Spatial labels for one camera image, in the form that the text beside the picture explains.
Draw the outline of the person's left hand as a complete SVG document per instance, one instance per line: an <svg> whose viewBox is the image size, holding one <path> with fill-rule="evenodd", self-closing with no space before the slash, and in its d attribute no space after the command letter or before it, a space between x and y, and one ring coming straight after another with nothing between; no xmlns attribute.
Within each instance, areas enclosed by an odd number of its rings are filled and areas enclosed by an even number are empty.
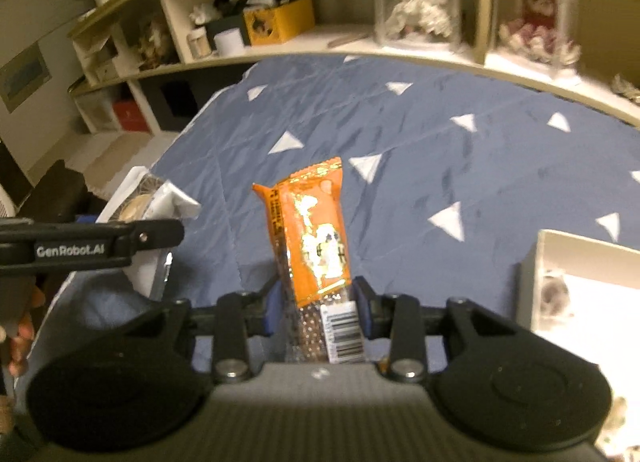
<svg viewBox="0 0 640 462"><path fill-rule="evenodd" d="M27 356L32 349L36 335L35 326L32 323L32 309L43 306L45 301L46 297L41 289L34 287L29 304L18 321L17 335L9 340L8 370L14 378L23 375L28 369Z"/></svg>

